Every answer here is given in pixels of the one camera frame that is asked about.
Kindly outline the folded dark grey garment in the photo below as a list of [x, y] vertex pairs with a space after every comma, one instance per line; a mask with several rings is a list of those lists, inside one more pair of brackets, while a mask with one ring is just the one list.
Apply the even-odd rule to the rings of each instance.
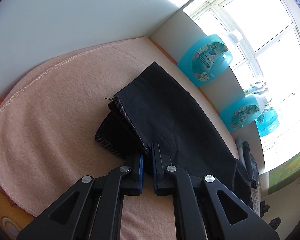
[[258, 179], [259, 179], [257, 162], [254, 156], [250, 152], [249, 143], [247, 141], [243, 142], [242, 148], [243, 148], [244, 163], [251, 182], [251, 188], [257, 189]]

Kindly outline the blue detergent bottle far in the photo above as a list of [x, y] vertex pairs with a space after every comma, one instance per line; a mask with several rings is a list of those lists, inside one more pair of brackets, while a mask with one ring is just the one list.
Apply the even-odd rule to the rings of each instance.
[[219, 77], [232, 61], [229, 48], [213, 34], [194, 43], [177, 66], [196, 87], [201, 87]]

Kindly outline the yellow green wall map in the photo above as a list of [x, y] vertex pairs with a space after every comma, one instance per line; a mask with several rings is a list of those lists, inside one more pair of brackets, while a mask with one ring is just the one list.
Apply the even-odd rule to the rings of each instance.
[[300, 152], [285, 163], [269, 171], [268, 194], [286, 187], [300, 177]]

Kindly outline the blue detergent bottle middle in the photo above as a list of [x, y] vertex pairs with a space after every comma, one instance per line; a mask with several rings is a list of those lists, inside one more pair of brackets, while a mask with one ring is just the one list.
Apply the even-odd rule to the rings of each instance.
[[220, 113], [220, 118], [228, 131], [234, 132], [255, 121], [267, 103], [264, 95], [250, 94], [228, 106]]

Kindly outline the black pants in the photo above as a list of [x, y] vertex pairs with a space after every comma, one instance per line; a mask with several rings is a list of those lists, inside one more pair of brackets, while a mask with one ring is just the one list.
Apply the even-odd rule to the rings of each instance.
[[123, 160], [144, 155], [152, 170], [152, 145], [188, 174], [215, 176], [247, 206], [251, 182], [220, 133], [196, 100], [157, 63], [111, 99], [110, 113], [95, 140]]

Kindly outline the blue detergent bottle near window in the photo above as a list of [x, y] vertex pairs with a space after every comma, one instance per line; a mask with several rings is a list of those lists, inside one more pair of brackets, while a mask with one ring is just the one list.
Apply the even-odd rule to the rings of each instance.
[[273, 107], [265, 108], [256, 119], [256, 126], [260, 137], [269, 135], [280, 125], [278, 114]]

